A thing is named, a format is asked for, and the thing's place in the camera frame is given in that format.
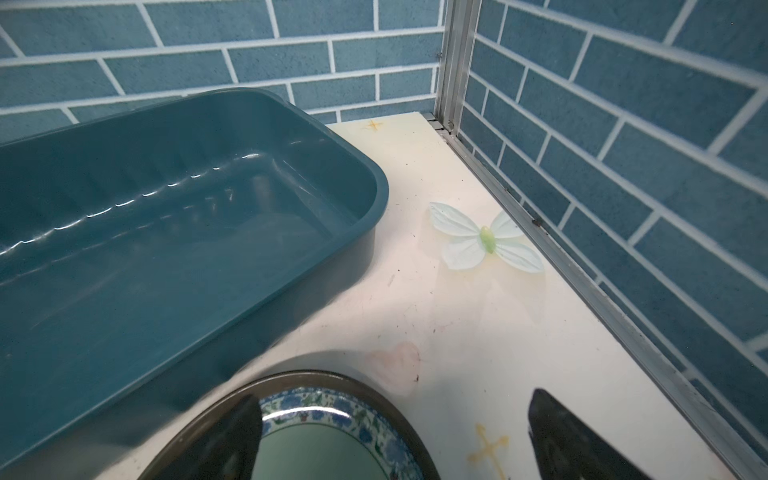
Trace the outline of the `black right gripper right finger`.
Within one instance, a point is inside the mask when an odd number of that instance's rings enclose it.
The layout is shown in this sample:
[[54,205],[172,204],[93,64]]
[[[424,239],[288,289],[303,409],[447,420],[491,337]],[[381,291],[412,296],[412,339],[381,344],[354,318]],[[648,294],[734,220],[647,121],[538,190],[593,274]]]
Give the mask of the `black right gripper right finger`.
[[529,436],[544,480],[649,480],[588,425],[544,389],[528,408]]

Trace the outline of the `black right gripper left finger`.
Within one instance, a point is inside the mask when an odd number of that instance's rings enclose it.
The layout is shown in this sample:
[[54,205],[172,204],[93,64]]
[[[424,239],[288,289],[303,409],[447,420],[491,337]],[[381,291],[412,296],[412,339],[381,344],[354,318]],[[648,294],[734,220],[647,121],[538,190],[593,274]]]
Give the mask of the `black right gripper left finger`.
[[185,427],[152,461],[154,479],[249,479],[263,430],[253,395],[222,402]]

